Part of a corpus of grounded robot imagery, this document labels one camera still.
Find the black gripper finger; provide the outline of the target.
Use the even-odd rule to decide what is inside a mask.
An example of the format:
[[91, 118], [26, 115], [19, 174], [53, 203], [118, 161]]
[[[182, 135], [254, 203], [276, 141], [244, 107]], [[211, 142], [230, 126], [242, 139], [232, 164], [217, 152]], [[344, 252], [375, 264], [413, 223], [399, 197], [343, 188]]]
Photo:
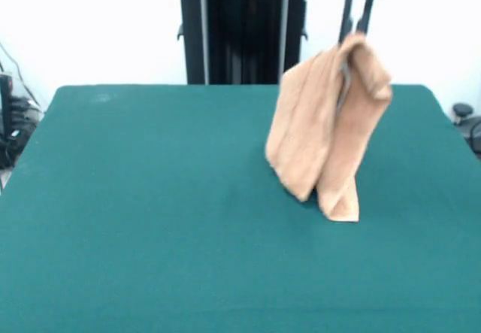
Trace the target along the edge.
[[371, 10], [372, 10], [373, 3], [374, 3], [374, 0], [365, 0], [362, 16], [356, 25], [357, 32], [362, 32], [364, 34], [368, 33], [368, 26], [371, 18]]
[[352, 0], [344, 0], [343, 14], [340, 25], [338, 43], [341, 44], [345, 37], [352, 31]]

